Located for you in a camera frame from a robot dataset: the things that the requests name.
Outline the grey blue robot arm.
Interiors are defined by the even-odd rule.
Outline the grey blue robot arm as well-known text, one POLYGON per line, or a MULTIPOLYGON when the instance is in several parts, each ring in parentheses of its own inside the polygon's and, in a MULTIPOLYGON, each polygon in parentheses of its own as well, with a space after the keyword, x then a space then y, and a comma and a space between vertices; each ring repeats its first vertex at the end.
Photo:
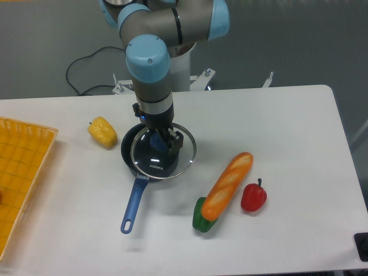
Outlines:
POLYGON ((132 77, 135 115, 174 152, 183 139, 173 131, 170 49, 213 40, 229 31, 225 1, 100 1, 106 21, 117 27, 132 77))

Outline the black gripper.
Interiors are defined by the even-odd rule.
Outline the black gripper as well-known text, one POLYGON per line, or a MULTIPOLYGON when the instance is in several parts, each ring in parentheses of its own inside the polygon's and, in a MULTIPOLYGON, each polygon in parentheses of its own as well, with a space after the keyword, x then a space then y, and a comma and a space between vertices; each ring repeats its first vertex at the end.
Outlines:
POLYGON ((148 128, 156 130, 168 147, 170 154, 179 154, 183 147, 183 134, 173 129, 174 105, 172 104, 165 112, 159 114, 149 114, 140 109, 136 102, 132 105, 135 117, 148 128))

